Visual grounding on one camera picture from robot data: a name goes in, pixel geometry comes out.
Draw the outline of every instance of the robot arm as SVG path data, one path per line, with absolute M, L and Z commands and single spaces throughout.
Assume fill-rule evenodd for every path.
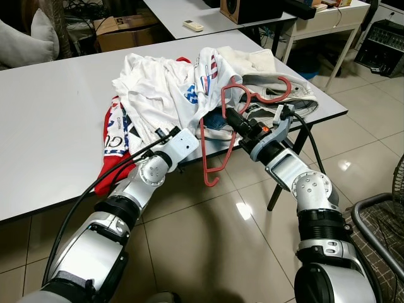
M 280 145 L 293 113 L 293 105 L 280 105 L 270 132 L 263 123 L 226 110 L 227 122 L 242 136 L 240 145 L 251 160 L 263 163 L 265 171 L 297 200 L 300 243 L 296 255 L 303 265 L 295 277 L 296 302 L 375 303 L 331 181 Z
M 195 136 L 184 129 L 152 148 L 151 156 L 95 206 L 95 212 L 59 250 L 47 284 L 20 302 L 108 302 L 128 261 L 125 245 L 137 219 L 165 175 L 198 146 Z

